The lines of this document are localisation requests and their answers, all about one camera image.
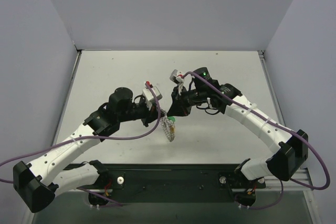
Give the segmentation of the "silver round keyring disc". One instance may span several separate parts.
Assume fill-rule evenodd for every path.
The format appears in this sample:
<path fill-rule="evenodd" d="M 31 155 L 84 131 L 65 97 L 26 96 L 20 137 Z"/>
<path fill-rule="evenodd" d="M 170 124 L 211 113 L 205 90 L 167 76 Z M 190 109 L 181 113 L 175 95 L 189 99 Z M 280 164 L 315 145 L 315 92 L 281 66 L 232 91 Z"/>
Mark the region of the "silver round keyring disc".
<path fill-rule="evenodd" d="M 168 116 L 165 115 L 160 119 L 161 128 L 168 139 L 169 142 L 173 142 L 175 139 L 175 132 L 170 131 L 170 127 L 175 127 L 175 122 L 172 122 L 168 119 Z"/>

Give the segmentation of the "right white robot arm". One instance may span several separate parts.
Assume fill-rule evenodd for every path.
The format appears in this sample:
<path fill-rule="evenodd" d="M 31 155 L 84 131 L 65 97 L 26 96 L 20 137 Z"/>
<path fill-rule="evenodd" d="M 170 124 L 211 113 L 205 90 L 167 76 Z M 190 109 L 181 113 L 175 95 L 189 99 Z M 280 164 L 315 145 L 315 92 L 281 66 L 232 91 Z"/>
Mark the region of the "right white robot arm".
<path fill-rule="evenodd" d="M 308 158 L 308 148 L 298 139 L 298 136 L 308 138 L 304 131 L 291 135 L 288 128 L 264 114 L 236 87 L 229 83 L 219 84 L 211 78 L 206 67 L 194 71 L 194 89 L 186 89 L 184 75 L 178 70 L 171 73 L 170 80 L 176 87 L 171 93 L 168 116 L 188 116 L 193 106 L 207 104 L 208 109 L 235 119 L 268 147 L 271 156 L 248 158 L 236 168 L 247 180 L 275 176 L 289 181 Z"/>

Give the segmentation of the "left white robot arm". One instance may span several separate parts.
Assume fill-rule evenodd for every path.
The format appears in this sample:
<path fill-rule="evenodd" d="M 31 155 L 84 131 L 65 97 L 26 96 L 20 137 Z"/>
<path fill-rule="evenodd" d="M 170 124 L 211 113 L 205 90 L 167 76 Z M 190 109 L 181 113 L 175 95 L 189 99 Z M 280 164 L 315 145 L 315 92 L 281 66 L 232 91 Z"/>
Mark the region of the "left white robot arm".
<path fill-rule="evenodd" d="M 122 122 L 141 120 L 144 126 L 159 121 L 164 113 L 157 104 L 162 95 L 146 83 L 138 103 L 133 92 L 117 88 L 108 102 L 92 112 L 63 142 L 28 164 L 20 161 L 13 168 L 14 189 L 32 213 L 45 209 L 60 194 L 81 186 L 105 187 L 115 182 L 111 172 L 99 161 L 78 168 L 65 168 L 88 149 L 119 130 Z"/>

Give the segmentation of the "green tagged key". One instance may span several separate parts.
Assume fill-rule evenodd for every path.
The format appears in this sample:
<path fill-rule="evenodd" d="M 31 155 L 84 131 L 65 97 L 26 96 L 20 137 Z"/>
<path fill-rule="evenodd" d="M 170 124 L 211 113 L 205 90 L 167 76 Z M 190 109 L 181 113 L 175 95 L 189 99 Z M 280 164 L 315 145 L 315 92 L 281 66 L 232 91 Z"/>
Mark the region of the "green tagged key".
<path fill-rule="evenodd" d="M 173 116 L 169 116 L 168 119 L 169 119 L 170 121 L 172 121 L 172 122 L 175 122 L 175 121 L 176 121 L 175 117 L 173 117 Z"/>

